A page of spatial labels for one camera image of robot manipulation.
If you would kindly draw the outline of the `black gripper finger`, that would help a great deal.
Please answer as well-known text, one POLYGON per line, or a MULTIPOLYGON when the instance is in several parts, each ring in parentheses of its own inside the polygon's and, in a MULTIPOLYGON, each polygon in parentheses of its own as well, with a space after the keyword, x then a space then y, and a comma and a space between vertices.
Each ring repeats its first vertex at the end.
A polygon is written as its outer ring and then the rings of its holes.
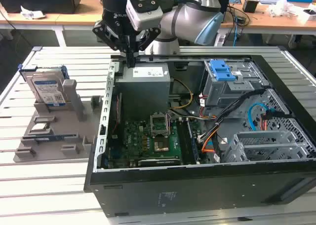
POLYGON ((106 24, 104 20, 100 20, 96 22, 92 31, 112 50, 119 51, 121 56, 125 57, 127 66, 129 68, 131 67, 129 40, 127 35, 125 35, 122 25, 119 21, 115 21, 114 26, 111 28, 110 25, 106 24))
POLYGON ((145 49, 158 37, 161 33, 160 28, 150 28, 145 31, 142 38, 139 41, 136 40, 136 36, 130 36, 130 67, 134 68, 136 64, 136 57, 139 55, 139 51, 145 51, 145 49))

